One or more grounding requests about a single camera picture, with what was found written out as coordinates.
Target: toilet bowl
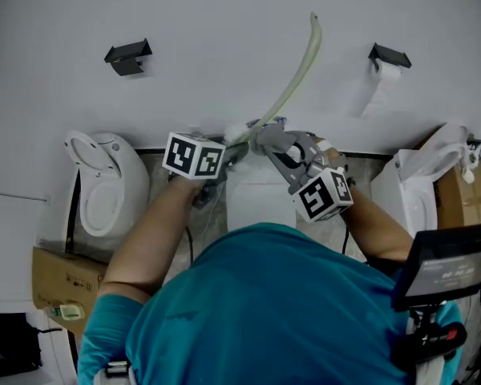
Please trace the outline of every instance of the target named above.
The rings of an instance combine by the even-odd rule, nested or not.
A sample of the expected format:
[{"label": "toilet bowl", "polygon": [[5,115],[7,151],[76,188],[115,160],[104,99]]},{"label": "toilet bowl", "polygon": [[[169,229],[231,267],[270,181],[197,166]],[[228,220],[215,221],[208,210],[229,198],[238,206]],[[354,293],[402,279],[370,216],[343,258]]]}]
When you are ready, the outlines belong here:
[{"label": "toilet bowl", "polygon": [[267,156],[252,151],[228,172],[226,217],[228,231],[259,222],[296,228],[296,209],[289,184]]},{"label": "toilet bowl", "polygon": [[111,133],[70,131],[64,145],[79,167],[84,229],[94,237],[127,233],[148,202],[148,172],[135,150]]},{"label": "toilet bowl", "polygon": [[437,229],[433,183],[463,158],[467,137],[467,128],[446,124],[419,150],[399,150],[370,182],[373,201],[412,237]]}]

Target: red button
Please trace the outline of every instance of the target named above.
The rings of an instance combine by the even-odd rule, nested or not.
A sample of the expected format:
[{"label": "red button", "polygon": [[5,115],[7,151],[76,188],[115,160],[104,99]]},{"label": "red button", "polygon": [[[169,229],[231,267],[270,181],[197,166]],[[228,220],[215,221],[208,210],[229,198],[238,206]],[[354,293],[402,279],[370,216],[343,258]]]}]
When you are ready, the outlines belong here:
[{"label": "red button", "polygon": [[458,331],[455,328],[451,328],[449,330],[449,333],[447,334],[447,341],[449,341],[450,339],[456,338],[457,334],[458,334]]}]

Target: person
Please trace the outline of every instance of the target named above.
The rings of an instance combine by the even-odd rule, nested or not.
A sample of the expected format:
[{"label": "person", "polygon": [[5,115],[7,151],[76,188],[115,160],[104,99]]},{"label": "person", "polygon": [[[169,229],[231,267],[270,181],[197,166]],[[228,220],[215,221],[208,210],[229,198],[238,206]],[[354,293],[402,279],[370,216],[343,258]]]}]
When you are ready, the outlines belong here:
[{"label": "person", "polygon": [[[368,265],[257,224],[219,238],[163,286],[201,185],[168,183],[114,254],[83,336],[80,384],[119,359],[138,384],[413,382],[390,361],[409,317],[390,306],[412,244],[405,229],[351,186],[341,215]],[[444,314],[459,319],[455,306]]]}]

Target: display screen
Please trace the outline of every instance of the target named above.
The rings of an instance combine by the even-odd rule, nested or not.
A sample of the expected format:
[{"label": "display screen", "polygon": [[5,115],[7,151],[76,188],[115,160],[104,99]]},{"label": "display screen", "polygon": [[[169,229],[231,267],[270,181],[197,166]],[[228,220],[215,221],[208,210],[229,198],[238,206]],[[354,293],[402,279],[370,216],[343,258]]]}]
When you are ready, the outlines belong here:
[{"label": "display screen", "polygon": [[407,297],[444,293],[481,283],[481,253],[424,261]]}]

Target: green tube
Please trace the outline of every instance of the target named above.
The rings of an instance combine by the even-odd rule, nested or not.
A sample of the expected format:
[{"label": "green tube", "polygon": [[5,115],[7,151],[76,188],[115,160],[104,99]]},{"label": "green tube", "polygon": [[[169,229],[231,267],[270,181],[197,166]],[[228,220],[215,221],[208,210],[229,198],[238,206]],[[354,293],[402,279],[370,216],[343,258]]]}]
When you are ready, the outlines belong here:
[{"label": "green tube", "polygon": [[276,103],[274,103],[270,110],[267,111],[265,115],[260,119],[260,121],[258,121],[258,123],[251,127],[248,131],[240,134],[240,136],[238,136],[232,142],[232,144],[239,144],[247,141],[252,130],[258,127],[262,127],[264,124],[270,121],[276,115],[276,113],[278,113],[280,108],[283,107],[283,105],[286,103],[292,93],[294,93],[294,90],[296,90],[297,86],[299,86],[299,84],[305,77],[306,73],[312,66],[313,61],[315,60],[317,52],[319,51],[319,47],[321,47],[322,41],[322,28],[315,13],[312,13],[310,15],[310,24],[312,25],[312,31],[310,33],[310,39],[308,41],[308,46],[306,47],[305,55],[303,56],[303,60],[301,61],[301,64],[296,71],[296,74],[294,75],[292,80],[290,80],[289,85],[281,93],[280,97],[278,97]]}]

